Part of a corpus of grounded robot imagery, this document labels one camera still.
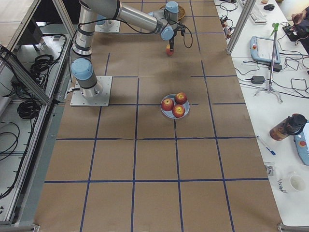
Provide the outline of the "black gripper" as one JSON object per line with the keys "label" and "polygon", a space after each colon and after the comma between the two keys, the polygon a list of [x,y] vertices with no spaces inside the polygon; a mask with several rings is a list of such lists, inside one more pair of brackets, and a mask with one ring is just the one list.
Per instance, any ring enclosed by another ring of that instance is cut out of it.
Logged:
{"label": "black gripper", "polygon": [[174,23],[174,24],[170,24],[170,26],[172,27],[173,35],[172,35],[172,38],[169,39],[169,51],[173,52],[174,51],[174,37],[177,36],[178,31],[181,32],[182,36],[184,36],[185,31],[186,31],[186,26],[183,23]]}

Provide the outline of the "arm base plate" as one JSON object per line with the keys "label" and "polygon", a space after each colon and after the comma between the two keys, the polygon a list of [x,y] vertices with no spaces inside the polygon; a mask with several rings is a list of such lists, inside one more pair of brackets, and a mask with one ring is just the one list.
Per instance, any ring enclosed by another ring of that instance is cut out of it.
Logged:
{"label": "arm base plate", "polygon": [[100,33],[119,33],[120,30],[120,22],[113,21],[113,22],[105,22],[102,25],[95,25],[95,32]]}
{"label": "arm base plate", "polygon": [[112,87],[112,76],[97,76],[97,83],[90,89],[80,87],[76,82],[70,106],[71,107],[96,107],[109,106]]}

